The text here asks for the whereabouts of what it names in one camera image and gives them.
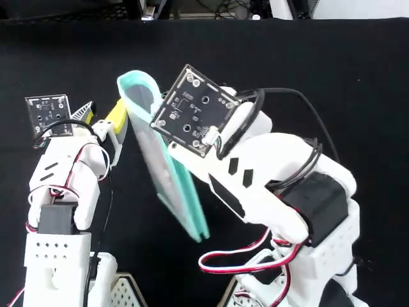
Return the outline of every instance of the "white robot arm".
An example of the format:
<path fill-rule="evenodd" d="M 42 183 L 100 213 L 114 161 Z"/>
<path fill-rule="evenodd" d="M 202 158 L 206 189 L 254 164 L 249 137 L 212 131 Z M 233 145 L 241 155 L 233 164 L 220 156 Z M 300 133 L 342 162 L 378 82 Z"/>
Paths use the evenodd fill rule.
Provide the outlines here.
<path fill-rule="evenodd" d="M 105 120 L 92 126 L 92 133 L 76 125 L 72 136 L 49 139 L 29 183 L 23 306 L 110 304 L 116 260 L 99 250 L 90 253 L 87 229 L 100 195 L 98 182 L 118 162 L 126 129 L 125 107 L 118 103 Z M 107 137 L 114 148 L 112 160 L 100 144 Z"/>
<path fill-rule="evenodd" d="M 264 91 L 258 92 L 264 98 Z M 187 65 L 151 122 L 172 140 L 171 156 L 209 184 L 243 222 L 267 227 L 265 235 L 247 248 L 203 255 L 200 268 L 214 274 L 238 274 L 243 289 L 233 296 L 254 299 L 258 306 L 366 307 L 353 297 L 357 271 L 351 246 L 359 236 L 359 206 L 351 199 L 357 188 L 354 177 L 321 154 L 321 145 L 291 134 L 270 133 L 272 121 L 257 102 L 237 103 L 240 99 L 235 94 Z M 216 110 L 227 113 L 219 122 Z M 245 124 L 245 133 L 237 138 L 236 132 Z M 224 151 L 234 135 L 236 143 Z M 215 256 L 253 250 L 269 232 L 274 250 L 260 252 L 247 264 L 205 264 Z M 268 283 L 253 274 L 280 266 L 285 277 Z"/>

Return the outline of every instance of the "teal plastic tray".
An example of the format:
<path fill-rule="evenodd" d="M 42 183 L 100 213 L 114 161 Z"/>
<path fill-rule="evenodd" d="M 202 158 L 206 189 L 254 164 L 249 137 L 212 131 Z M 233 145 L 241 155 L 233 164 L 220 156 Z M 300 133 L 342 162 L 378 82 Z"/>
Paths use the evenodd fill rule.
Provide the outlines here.
<path fill-rule="evenodd" d="M 149 126 L 162 104 L 158 85 L 139 70 L 121 75 L 117 83 L 159 199 L 195 241 L 208 238 L 205 215 L 190 172 L 168 154 L 163 137 Z"/>

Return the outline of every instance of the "connector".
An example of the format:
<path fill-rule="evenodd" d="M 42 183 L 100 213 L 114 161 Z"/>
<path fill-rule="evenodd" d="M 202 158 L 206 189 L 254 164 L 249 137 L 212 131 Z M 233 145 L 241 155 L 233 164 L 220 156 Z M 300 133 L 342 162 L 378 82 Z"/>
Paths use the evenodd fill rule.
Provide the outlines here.
<path fill-rule="evenodd" d="M 212 146 L 216 143 L 217 138 L 220 136 L 219 129 L 216 126 L 210 126 L 209 131 L 202 139 L 202 143 Z"/>

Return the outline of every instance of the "black background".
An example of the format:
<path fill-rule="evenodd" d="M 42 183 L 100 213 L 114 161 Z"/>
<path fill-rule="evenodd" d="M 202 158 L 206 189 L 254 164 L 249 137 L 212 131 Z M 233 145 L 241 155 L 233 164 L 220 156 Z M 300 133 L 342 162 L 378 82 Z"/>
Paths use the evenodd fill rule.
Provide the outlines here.
<path fill-rule="evenodd" d="M 94 100 L 104 117 L 118 98 L 117 76 L 144 70 L 167 90 L 189 63 L 219 84 L 296 88 L 313 102 L 358 183 L 362 236 L 354 250 L 366 264 L 357 296 L 371 306 L 405 306 L 408 37 L 404 19 L 1 27 L 0 304 L 24 284 L 26 196 L 41 154 L 31 148 L 24 97 L 66 93 L 72 110 Z M 327 145 L 296 98 L 268 95 L 264 111 L 276 130 L 318 136 Z M 150 306 L 215 306 L 229 277 L 200 272 L 197 258 L 248 244 L 262 227 L 242 224 L 196 180 L 212 236 L 193 242 L 153 186 L 146 188 L 149 174 L 131 131 L 112 178 L 104 250 L 116 257 L 119 270 L 134 275 Z M 103 185 L 94 227 L 108 201 Z"/>

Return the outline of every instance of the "black fabric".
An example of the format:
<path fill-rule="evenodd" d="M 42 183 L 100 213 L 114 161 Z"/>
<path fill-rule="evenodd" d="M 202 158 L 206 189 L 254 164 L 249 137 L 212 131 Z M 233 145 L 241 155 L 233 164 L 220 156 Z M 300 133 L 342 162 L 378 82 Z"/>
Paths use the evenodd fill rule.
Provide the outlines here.
<path fill-rule="evenodd" d="M 66 93 L 72 109 L 94 100 L 101 117 L 118 98 L 117 76 L 151 74 L 162 90 L 186 63 L 238 90 L 290 87 L 316 106 L 342 163 L 355 175 L 362 236 L 357 295 L 371 306 L 404 306 L 409 102 L 409 21 L 102 22 L 0 28 L 1 304 L 24 284 L 28 182 L 41 150 L 31 147 L 24 97 Z M 267 95 L 275 129 L 327 144 L 307 108 Z M 104 250 L 136 278 L 150 306 L 215 306 L 229 276 L 204 274 L 205 251 L 256 240 L 263 227 L 242 224 L 196 180 L 211 238 L 193 242 L 157 199 L 132 131 L 113 171 L 114 208 Z M 94 227 L 109 201 L 102 184 Z"/>

